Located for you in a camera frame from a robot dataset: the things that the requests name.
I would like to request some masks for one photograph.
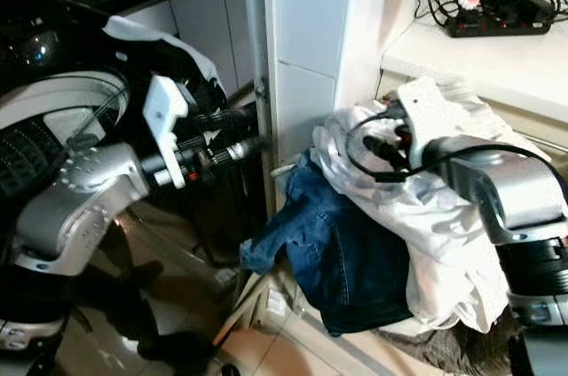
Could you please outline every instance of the white countertop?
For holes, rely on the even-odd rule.
[[[480,97],[568,123],[568,21],[546,35],[467,39],[416,21],[386,51],[382,68],[463,79]]]

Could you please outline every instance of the white plastic part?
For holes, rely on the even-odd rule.
[[[268,289],[268,298],[266,299],[266,312],[271,312],[279,317],[286,316],[286,298],[275,289]]]
[[[448,102],[429,77],[402,85],[398,88],[398,99],[412,132],[410,166],[418,168],[422,164],[422,152],[431,140],[459,134],[456,128],[458,114],[448,108]]]
[[[94,135],[98,141],[107,134],[99,120],[93,118],[90,108],[69,108],[49,113],[43,117],[43,122],[61,145],[66,145],[68,139],[80,129],[83,129],[83,134]]]
[[[184,187],[185,180],[175,154],[177,138],[171,130],[178,117],[186,117],[187,112],[187,103],[174,81],[165,76],[153,76],[143,114],[176,188]]]

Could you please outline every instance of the tiled floor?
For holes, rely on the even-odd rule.
[[[194,260],[169,253],[170,248],[149,242],[151,237],[139,229],[130,230],[133,221],[122,219],[135,265],[152,260],[162,263],[164,271],[143,291],[154,313],[160,334],[196,330],[213,339],[223,323],[219,311],[224,296],[220,291],[226,270],[212,270]],[[179,221],[169,221],[173,231]],[[99,251],[93,261],[97,267],[117,275],[117,269]],[[122,337],[96,309],[82,308],[92,326],[87,333],[82,325],[70,319],[58,352],[58,376],[162,376],[173,374],[163,363],[148,362],[138,355],[137,343]]]
[[[289,313],[276,334],[232,333],[217,359],[235,364],[242,376],[445,375],[370,332],[331,338],[314,311],[308,309],[304,317]]]
[[[140,230],[125,230],[134,263],[139,265],[158,259],[164,272],[145,293],[161,334],[198,329],[211,339],[219,330],[215,285],[205,279],[222,280],[226,274],[210,273],[191,260],[172,254],[171,248],[152,243]],[[116,268],[102,254],[95,263],[108,272]],[[284,278],[280,289],[294,291],[294,282]],[[222,364],[234,364],[242,376],[444,376],[444,372],[423,364],[378,339],[370,332],[330,337],[321,323],[319,312],[307,303],[299,317],[287,305],[279,317],[265,314],[262,327],[231,333],[206,376],[218,376]],[[91,322],[92,333],[86,333],[73,319],[59,350],[58,376],[173,376],[166,364],[148,362],[136,352],[136,342],[123,338],[95,309],[83,309]]]

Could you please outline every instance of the white tile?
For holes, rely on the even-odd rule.
[[[241,371],[241,375],[252,374],[260,365],[268,349],[276,339],[276,335],[262,334],[252,329],[239,330],[231,333],[225,342],[222,350],[230,357],[238,360],[235,364]],[[220,356],[221,361],[226,363],[224,356]]]
[[[237,69],[237,86],[242,88],[254,78],[252,44],[249,35],[249,20],[245,0],[225,0],[234,65]]]
[[[166,302],[160,297],[146,292],[142,292],[142,297],[148,301],[150,308],[152,308],[159,334],[170,334],[179,330],[189,315],[187,309],[177,304]]]
[[[83,311],[91,322],[92,333],[71,319],[57,359],[64,373],[81,376],[134,376],[147,365],[129,344],[96,310]]]
[[[339,375],[309,349],[283,335],[278,336],[268,354],[255,372],[255,376],[333,376]]]
[[[336,76],[347,0],[273,0],[273,4],[276,58]]]
[[[165,363],[151,363],[138,376],[174,376],[174,370]]]
[[[343,338],[399,376],[444,376],[444,371],[425,364],[371,332],[345,334]]]
[[[332,112],[335,81],[284,63],[277,71],[279,156],[288,159],[312,145],[313,127]]]
[[[237,90],[225,0],[170,0],[181,40],[217,66],[228,95]]]
[[[376,374],[356,357],[337,345],[333,338],[312,327],[296,314],[290,314],[281,333],[304,345],[341,374],[357,376]]]
[[[164,33],[169,33],[170,35],[176,35],[178,33],[169,0],[133,12],[127,15],[126,19]]]
[[[222,365],[215,361],[211,360],[207,366],[207,370],[203,376],[220,376],[221,374],[221,367]]]

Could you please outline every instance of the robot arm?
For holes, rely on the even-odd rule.
[[[171,130],[178,117],[187,115],[186,107],[179,110],[180,99],[171,79],[154,77],[144,114],[160,154],[139,159],[127,144],[83,150],[67,159],[55,182],[22,210],[12,263],[0,269],[5,292],[0,302],[0,372],[46,374],[70,312],[73,277],[83,272],[114,217],[148,196],[151,185],[181,188],[212,167],[264,147],[261,138],[215,153],[200,137],[178,143]],[[197,124],[210,128],[234,118],[235,112],[196,117]]]
[[[564,180],[536,156],[458,135],[440,115],[439,92],[403,91],[398,99],[413,140],[408,156],[411,168],[439,162],[431,170],[465,200],[478,205],[495,245],[509,284],[509,305],[525,328],[509,343],[513,374],[566,374],[568,193]]]

